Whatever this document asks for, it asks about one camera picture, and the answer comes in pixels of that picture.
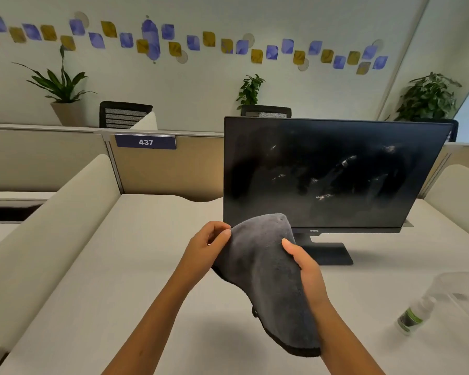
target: black monitor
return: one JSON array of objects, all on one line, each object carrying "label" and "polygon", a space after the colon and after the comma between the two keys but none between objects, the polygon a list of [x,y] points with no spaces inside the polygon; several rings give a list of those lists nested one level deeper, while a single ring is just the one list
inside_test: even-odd
[{"label": "black monitor", "polygon": [[322,233],[399,233],[452,125],[226,117],[224,221],[287,216],[320,265],[352,265]]}]

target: monitor base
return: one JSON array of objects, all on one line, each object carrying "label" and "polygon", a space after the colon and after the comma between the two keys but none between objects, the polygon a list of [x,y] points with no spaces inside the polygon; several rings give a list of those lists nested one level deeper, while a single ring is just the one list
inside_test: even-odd
[{"label": "monitor base", "polygon": [[343,243],[315,243],[308,234],[294,234],[295,243],[301,246],[319,265],[347,266],[353,264]]}]

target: gray microfiber cloth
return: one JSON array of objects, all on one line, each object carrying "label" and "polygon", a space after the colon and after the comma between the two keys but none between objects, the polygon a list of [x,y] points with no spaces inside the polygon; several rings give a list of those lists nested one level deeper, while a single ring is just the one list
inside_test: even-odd
[{"label": "gray microfiber cloth", "polygon": [[321,354],[318,331],[300,268],[281,245],[295,243],[284,214],[265,214],[232,228],[232,236],[212,268],[241,288],[252,302],[252,313],[266,333],[288,353],[300,357]]}]

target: green leaves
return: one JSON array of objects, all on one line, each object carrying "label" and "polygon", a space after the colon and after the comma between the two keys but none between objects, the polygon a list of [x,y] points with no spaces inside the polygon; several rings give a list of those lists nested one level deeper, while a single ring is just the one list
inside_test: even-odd
[{"label": "green leaves", "polygon": [[450,86],[462,85],[440,73],[430,73],[410,81],[414,85],[402,96],[403,104],[396,111],[395,121],[411,121],[414,118],[445,118],[455,109],[455,94],[448,92]]},{"label": "green leaves", "polygon": [[237,101],[240,102],[240,106],[237,109],[241,109],[242,105],[256,105],[257,94],[261,87],[261,84],[265,80],[256,74],[256,77],[247,75],[246,79],[243,80],[243,85],[238,93]]},{"label": "green leaves", "polygon": [[75,102],[76,100],[79,100],[80,96],[85,93],[95,93],[92,91],[85,91],[82,90],[72,96],[73,91],[76,87],[76,85],[82,80],[85,79],[87,76],[85,75],[85,72],[80,72],[78,75],[76,75],[73,80],[69,77],[69,75],[66,73],[64,70],[64,47],[61,46],[59,48],[59,53],[61,54],[62,62],[61,62],[61,81],[59,81],[59,78],[56,76],[54,72],[52,72],[50,69],[47,69],[47,75],[48,78],[44,77],[40,72],[35,71],[34,69],[31,69],[24,64],[21,63],[16,63],[13,62],[14,64],[18,64],[20,66],[23,66],[31,71],[33,71],[37,76],[31,76],[31,78],[34,81],[27,80],[27,82],[36,85],[39,88],[42,88],[51,94],[53,94],[56,97],[53,96],[45,96],[47,98],[53,98],[56,100],[56,102],[60,103],[71,103]]}]

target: plant pot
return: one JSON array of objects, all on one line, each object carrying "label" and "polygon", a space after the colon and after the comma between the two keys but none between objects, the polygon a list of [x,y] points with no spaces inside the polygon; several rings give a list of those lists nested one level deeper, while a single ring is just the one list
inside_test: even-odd
[{"label": "plant pot", "polygon": [[50,105],[63,126],[85,126],[81,101],[77,100],[69,104],[51,102]]}]

